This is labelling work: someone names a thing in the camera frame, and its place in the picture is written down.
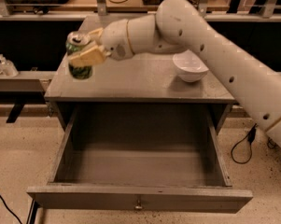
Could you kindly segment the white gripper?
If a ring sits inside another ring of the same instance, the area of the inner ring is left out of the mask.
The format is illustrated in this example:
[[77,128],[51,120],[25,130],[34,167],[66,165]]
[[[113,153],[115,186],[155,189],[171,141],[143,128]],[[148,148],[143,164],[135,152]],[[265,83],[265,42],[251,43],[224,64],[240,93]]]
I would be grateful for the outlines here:
[[126,60],[133,57],[128,38],[128,20],[113,21],[105,29],[97,28],[88,32],[91,40],[102,43],[83,49],[68,56],[68,62],[74,67],[94,66],[103,63],[107,57]]

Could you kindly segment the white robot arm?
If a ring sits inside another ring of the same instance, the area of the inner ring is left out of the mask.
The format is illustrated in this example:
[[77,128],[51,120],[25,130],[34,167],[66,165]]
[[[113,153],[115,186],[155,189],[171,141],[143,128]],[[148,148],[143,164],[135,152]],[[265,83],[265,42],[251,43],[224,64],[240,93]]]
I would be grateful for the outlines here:
[[163,0],[154,15],[113,21],[87,36],[91,42],[68,56],[73,67],[191,50],[281,147],[281,75],[216,32],[187,0]]

